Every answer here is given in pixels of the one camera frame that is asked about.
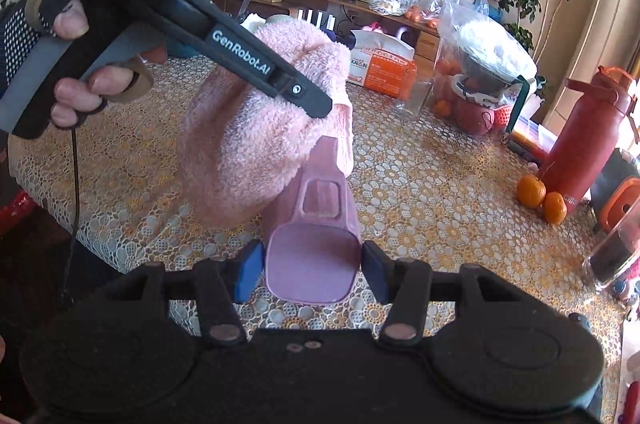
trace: lace tablecloth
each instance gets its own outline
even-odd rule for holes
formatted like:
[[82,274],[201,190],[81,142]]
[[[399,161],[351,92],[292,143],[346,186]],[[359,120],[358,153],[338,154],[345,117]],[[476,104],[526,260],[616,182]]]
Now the lace tablecloth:
[[[206,58],[156,67],[156,86],[142,101],[110,105],[78,130],[79,240],[123,273],[148,260],[175,270],[205,257],[231,257],[260,235],[259,220],[206,230],[181,194],[178,127],[210,67]],[[585,314],[606,354],[603,419],[612,421],[623,313],[580,279],[580,263],[595,243],[585,211],[548,226],[514,201],[526,163],[504,147],[479,144],[427,112],[416,122],[401,120],[387,96],[352,85],[348,93],[355,134],[349,183],[363,238],[392,257],[427,260],[436,270],[481,263],[563,313]],[[74,212],[70,141],[68,132],[49,129],[37,141],[11,138],[9,149],[12,175],[68,229]],[[388,308],[376,303],[360,274],[350,298],[338,305],[284,303],[261,283],[238,311],[250,334],[258,327],[377,332]],[[432,304],[425,331],[450,321],[452,308]],[[199,331],[193,304],[177,303],[172,313]]]

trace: gray trigger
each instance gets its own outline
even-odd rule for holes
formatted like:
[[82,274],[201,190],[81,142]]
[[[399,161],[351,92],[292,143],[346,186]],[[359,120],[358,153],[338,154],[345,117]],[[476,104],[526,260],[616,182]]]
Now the gray trigger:
[[91,67],[80,78],[87,81],[89,76],[101,67],[119,62],[129,61],[131,58],[166,45],[166,35],[146,22],[134,22],[117,37],[110,46],[98,57]]

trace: metal screw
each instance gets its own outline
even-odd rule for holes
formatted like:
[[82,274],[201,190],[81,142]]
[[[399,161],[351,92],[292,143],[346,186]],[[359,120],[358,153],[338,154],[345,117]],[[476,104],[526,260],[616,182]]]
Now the metal screw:
[[409,341],[414,339],[418,335],[418,332],[411,325],[393,323],[385,328],[385,335],[396,341]]
[[309,350],[318,350],[318,348],[322,346],[322,343],[320,341],[307,341],[305,346]]
[[287,345],[287,350],[289,352],[293,352],[294,354],[299,354],[304,349],[305,349],[305,347],[302,346],[301,344],[298,344],[298,343],[289,343]]
[[240,337],[240,328],[235,325],[214,325],[209,330],[209,335],[218,341],[235,341]]

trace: red water bottle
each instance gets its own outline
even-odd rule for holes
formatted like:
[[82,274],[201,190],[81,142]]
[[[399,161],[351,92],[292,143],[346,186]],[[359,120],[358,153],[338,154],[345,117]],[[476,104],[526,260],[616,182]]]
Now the red water bottle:
[[591,83],[567,79],[568,89],[582,92],[538,178],[546,191],[559,192],[572,213],[596,180],[620,138],[628,117],[636,144],[638,129],[631,117],[636,106],[634,79],[619,68],[598,67]]

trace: pink plastic scoop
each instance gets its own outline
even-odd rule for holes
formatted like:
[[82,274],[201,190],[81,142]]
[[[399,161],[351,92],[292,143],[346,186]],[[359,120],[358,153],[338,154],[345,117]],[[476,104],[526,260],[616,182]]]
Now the pink plastic scoop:
[[325,305],[350,294],[360,267],[353,194],[336,165],[338,141],[321,137],[309,159],[262,213],[268,289],[278,298]]

